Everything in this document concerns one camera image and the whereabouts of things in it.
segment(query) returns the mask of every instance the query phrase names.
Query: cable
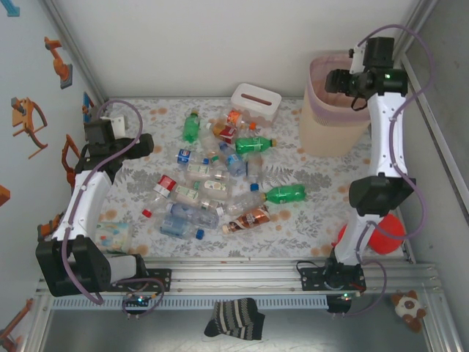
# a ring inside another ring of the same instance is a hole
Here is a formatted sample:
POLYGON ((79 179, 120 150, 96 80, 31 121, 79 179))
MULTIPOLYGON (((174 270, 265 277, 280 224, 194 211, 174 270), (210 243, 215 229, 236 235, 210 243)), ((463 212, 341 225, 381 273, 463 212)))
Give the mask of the cable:
MULTIPOLYGON (((160 289, 161 289, 161 294, 160 294, 160 298, 156 301, 156 303, 153 305, 153 307, 150 307, 149 309, 147 309, 146 311, 144 311, 143 313, 141 314, 138 314, 138 315, 135 315, 135 318, 136 319, 139 319, 139 318, 142 318, 144 317, 145 315, 148 315, 149 313, 153 312, 156 307, 158 307, 161 303, 161 301, 163 300, 163 297, 164 297, 164 291, 165 291, 165 287, 163 286, 163 284, 160 282, 160 280, 158 279, 153 279, 151 277, 147 277, 147 278, 143 278, 143 279, 123 279, 123 280, 119 280, 118 282, 116 282, 117 284, 130 284, 130 283, 134 283, 134 282, 154 282, 156 283, 160 289)), ((130 298, 128 299, 125 299, 122 301, 122 311, 127 314, 127 317, 130 319, 130 317, 132 316, 126 309, 125 305, 126 303, 128 303, 130 301, 130 298)))
POLYGON ((427 208, 426 208, 426 203, 425 203, 425 198, 424 198, 423 193, 417 187, 417 185, 414 182, 412 182, 412 180, 399 168, 399 166, 397 164, 396 155, 394 153, 394 128, 395 128, 395 125, 396 125, 397 117, 399 116, 399 114, 402 113, 402 111, 405 109, 405 107, 408 106, 413 101, 417 100, 417 97, 419 95, 423 94, 433 84, 433 81, 435 79, 435 61, 433 59, 433 55, 430 52, 430 49, 429 49, 428 45, 424 42, 424 40, 420 37, 420 35, 418 35, 412 29, 409 29, 406 26, 403 26, 401 24, 389 24, 387 26, 383 26, 383 27, 380 27, 380 28, 374 30, 373 32, 368 34, 365 38, 363 38, 362 41, 359 42, 358 46, 361 46, 371 36, 375 35, 376 33, 381 32, 384 29, 389 29, 389 28, 401 29, 401 30, 411 34, 414 38, 416 38, 417 41, 420 42, 420 45, 422 46, 422 48, 425 50, 425 54, 426 54, 426 57, 427 57, 428 62, 429 62, 430 77, 429 77, 428 82, 419 91, 414 92, 409 99, 406 99, 406 101, 394 112, 394 114, 391 118, 391 124, 390 124, 390 128, 389 128, 389 150, 390 150, 390 157, 391 157, 391 162, 393 164, 393 168, 404 179, 404 181, 409 184, 409 186, 412 188, 412 190, 414 190, 414 192, 417 194, 418 201, 420 202, 420 205, 421 205, 421 208, 422 208, 422 216, 421 216, 421 220, 420 220, 420 223, 417 226, 417 228, 413 232, 411 232, 410 234, 407 234, 405 236, 395 236, 395 235, 385 231, 376 222, 374 222, 374 221, 368 221, 367 222, 367 225, 363 229, 363 232, 361 233, 360 238, 358 239, 357 246, 355 247, 355 254, 357 256, 358 262, 361 265, 365 266, 365 265, 374 263, 374 264, 378 265, 381 268, 381 270, 383 271, 383 279, 384 279, 383 289, 381 290, 381 293, 380 293, 379 297, 377 298, 377 300, 375 302, 373 302, 372 304, 370 304, 367 308, 364 308, 364 309, 362 309, 358 312, 347 313, 347 314, 344 315, 344 317, 354 317, 354 316, 357 316, 357 315, 361 315, 361 314, 363 314, 365 312, 369 312, 370 310, 375 308, 377 306, 377 304, 381 301, 383 296, 385 295, 386 288, 387 288, 387 285, 388 285, 388 275, 386 273, 386 269, 385 269, 384 265, 381 264, 381 262, 379 260, 367 260, 366 262, 361 261, 360 246, 361 246, 361 243, 362 243, 366 233, 368 232, 369 228, 371 226, 374 226, 384 236, 403 241, 403 240, 413 238, 417 234, 419 234, 420 231, 424 228, 424 225, 425 225, 426 219, 427 219, 427 208))
POLYGON ((88 182, 91 180, 91 178, 95 175, 95 173, 101 168, 103 167, 105 164, 107 164, 109 161, 112 161, 114 160, 115 158, 121 156, 122 154, 126 153, 131 147, 133 147, 136 142, 140 139, 140 135, 141 135, 141 132, 143 130, 143 119, 139 113, 139 110, 137 110, 137 108, 132 105, 131 103, 128 103, 127 101, 125 100, 120 100, 120 99, 113 99, 113 100, 108 100, 106 101, 101 107, 100 109, 98 110, 97 112, 97 116, 99 118, 99 116, 101 116, 101 114, 103 113, 103 110, 104 108, 106 108, 109 104, 112 104, 112 103, 122 103, 122 104, 125 104, 127 106, 129 106, 132 110, 134 110, 134 112, 137 114, 137 117, 139 119, 139 122, 140 122, 140 126, 139 126, 139 131, 137 132, 137 135, 135 137, 135 139, 127 146, 125 147, 124 149, 120 150, 119 152, 111 155, 110 157, 104 159, 103 161, 101 161, 98 165, 96 165, 94 167, 94 169, 88 174, 88 176, 86 177, 85 181, 83 182, 83 185, 81 187, 81 189, 78 191, 78 194, 75 198, 75 202, 73 203, 73 206, 72 206, 72 210, 70 211, 70 216, 67 220, 68 222, 68 227, 65 229, 65 234, 64 234, 64 239, 62 241, 62 248, 61 248, 61 255, 62 255, 62 262, 64 264, 64 269, 65 271, 67 272, 67 275, 68 277, 70 278, 70 280, 73 282, 73 284, 76 286, 76 288, 85 296, 87 297, 91 302, 95 303, 95 304, 98 304, 98 305, 101 305, 104 303, 104 300, 103 300, 103 297, 101 297, 101 295, 99 293, 96 293, 96 297, 94 297, 90 292, 88 292, 88 290, 78 281, 77 277, 75 276, 75 274, 73 273, 73 270, 72 268, 70 267, 70 264, 68 263, 68 259, 67 259, 67 243, 68 243, 68 238, 70 237, 70 231, 73 227, 73 220, 74 220, 74 217, 75 217, 75 213, 78 209, 78 204, 80 203, 80 199, 81 199, 81 196, 83 194, 83 192, 86 190, 86 186, 88 185, 88 182))

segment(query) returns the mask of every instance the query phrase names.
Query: plastic bottle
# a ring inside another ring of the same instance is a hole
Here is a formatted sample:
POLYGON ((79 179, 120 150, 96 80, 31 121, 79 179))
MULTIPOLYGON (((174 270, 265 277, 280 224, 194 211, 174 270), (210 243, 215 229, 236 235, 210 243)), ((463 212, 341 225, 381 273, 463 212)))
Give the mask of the plastic bottle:
POLYGON ((185 170, 185 179, 192 181, 203 181, 203 180, 220 180, 225 183, 229 181, 229 172, 215 170, 214 168, 204 164, 192 164, 188 165, 185 170))
POLYGON ((246 166, 241 156, 225 142, 220 142, 220 150, 226 156, 228 172, 233 176, 245 175, 246 166))
POLYGON ((199 193, 213 199, 227 200, 232 196, 231 185, 218 180, 194 181, 190 183, 190 186, 199 193))
POLYGON ((236 231, 252 229, 253 227, 257 227, 269 221, 270 214, 267 211, 267 207, 263 205, 262 207, 244 213, 236 220, 223 225, 221 229, 225 235, 228 235, 236 231))
POLYGON ((158 181, 157 185, 145 199, 145 206, 141 213, 147 218, 150 218, 155 210, 157 210, 159 207, 163 207, 163 205, 166 204, 169 192, 171 192, 175 186, 176 181, 166 175, 163 175, 158 181))
POLYGON ((213 136, 221 139, 226 143, 233 144, 237 137, 237 128, 233 125, 225 125, 222 122, 217 123, 207 123, 205 126, 208 130, 211 130, 213 136))
POLYGON ((259 152, 249 153, 246 161, 246 176, 249 183, 260 183, 262 179, 262 156, 259 152))
POLYGON ((267 139, 264 137, 239 138, 236 140, 236 151, 239 154, 248 152, 263 152, 264 150, 275 147, 277 141, 275 139, 267 139))
POLYGON ((282 204, 287 202, 299 202, 306 198, 304 185, 290 185, 274 187, 265 194, 269 202, 282 204))
POLYGON ((222 116, 223 116, 224 120, 227 123, 230 123, 233 126, 236 126, 238 128, 242 128, 242 126, 245 126, 245 127, 249 128, 250 130, 255 130, 256 129, 256 123, 255 122, 248 121, 246 119, 246 117, 243 116, 242 113, 240 113, 240 112, 238 112, 234 109, 230 109, 229 111, 225 111, 222 114, 222 116))
POLYGON ((182 139, 189 143, 194 143, 199 137, 200 118, 199 111, 192 109, 189 116, 185 118, 182 139))
POLYGON ((182 203, 169 203, 166 209, 171 215, 187 220, 198 227, 214 230, 220 221, 220 218, 213 213, 182 203))
POLYGON ((185 186, 178 185, 174 188, 171 192, 171 198, 175 202, 192 205, 195 208, 212 211, 213 213, 216 212, 216 209, 219 206, 216 200, 203 197, 195 189, 185 186))
POLYGON ((260 207, 264 204, 264 201, 265 195, 254 190, 228 199, 222 206, 218 207, 216 211, 219 216, 224 214, 239 216, 246 211, 260 207))
POLYGON ((161 219, 158 219, 155 222, 155 228, 164 235, 183 240, 191 240, 192 238, 201 240, 204 237, 204 230, 197 228, 197 226, 187 220, 171 214, 166 214, 161 219))
POLYGON ((206 152, 208 158, 212 162, 212 165, 217 170, 226 170, 225 163, 220 159, 220 147, 218 146, 218 140, 213 136, 212 131, 206 128, 201 128, 199 133, 200 144, 206 152))
POLYGON ((177 162, 180 165, 188 165, 189 163, 202 163, 208 165, 209 158, 204 157, 202 154, 193 152, 179 147, 173 147, 169 150, 169 162, 177 162))

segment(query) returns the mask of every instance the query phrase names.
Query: floral mat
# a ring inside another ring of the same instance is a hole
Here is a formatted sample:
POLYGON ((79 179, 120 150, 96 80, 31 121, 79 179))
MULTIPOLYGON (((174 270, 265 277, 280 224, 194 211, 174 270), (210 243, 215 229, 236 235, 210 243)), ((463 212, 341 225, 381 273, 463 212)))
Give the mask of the floral mat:
MULTIPOLYGON (((141 112, 144 133, 151 133, 155 148, 150 156, 124 161, 103 205, 100 221, 127 222, 133 225, 131 252, 156 257, 324 257, 347 221, 348 188, 353 180, 366 175, 370 162, 371 141, 366 133, 350 153, 337 158, 316 158, 300 146, 298 123, 302 100, 283 100, 272 128, 259 128, 256 134, 275 138, 277 147, 263 152, 264 180, 261 190, 302 183, 306 186, 305 202, 276 205, 267 203, 272 221, 249 231, 224 235, 219 228, 206 230, 203 240, 184 241, 160 234, 154 220, 141 214, 145 196, 162 174, 185 182, 182 169, 169 161, 173 146, 202 151, 200 143, 182 140, 185 114, 198 108, 201 125, 220 117, 229 106, 228 99, 130 99, 141 112)), ((109 116, 126 116, 127 136, 135 136, 139 122, 133 111, 114 104, 109 116)), ((238 177, 233 194, 249 190, 249 184, 238 177)), ((375 255, 371 249, 366 255, 375 255)), ((403 257, 401 249, 388 255, 403 257)))

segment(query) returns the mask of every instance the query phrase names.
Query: sock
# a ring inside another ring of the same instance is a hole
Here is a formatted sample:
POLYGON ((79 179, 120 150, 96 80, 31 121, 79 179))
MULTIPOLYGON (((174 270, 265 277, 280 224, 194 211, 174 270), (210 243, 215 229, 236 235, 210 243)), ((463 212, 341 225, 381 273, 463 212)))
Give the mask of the sock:
POLYGON ((214 337, 234 329, 253 324, 257 315, 257 305, 252 298, 217 302, 213 308, 212 319, 207 324, 204 334, 214 337))
POLYGON ((242 328, 236 328, 228 331, 226 335, 237 337, 238 339, 252 341, 262 340, 262 328, 264 327, 265 315, 257 313, 253 323, 242 328))

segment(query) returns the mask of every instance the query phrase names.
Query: green soda bottle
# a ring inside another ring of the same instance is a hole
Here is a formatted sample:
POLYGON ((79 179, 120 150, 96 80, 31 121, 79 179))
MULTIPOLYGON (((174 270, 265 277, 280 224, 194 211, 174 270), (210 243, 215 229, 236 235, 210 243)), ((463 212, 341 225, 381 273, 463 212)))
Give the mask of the green soda bottle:
POLYGON ((196 109, 193 109, 191 114, 185 119, 182 139, 184 139, 186 142, 194 143, 199 137, 199 126, 199 112, 196 109))
POLYGON ((264 150, 275 147, 277 141, 275 139, 267 139, 264 137, 238 138, 236 140, 236 152, 245 154, 249 152, 263 152, 264 150))
POLYGON ((299 202, 306 198, 305 186, 291 185, 274 187, 264 195, 264 198, 276 204, 299 202))

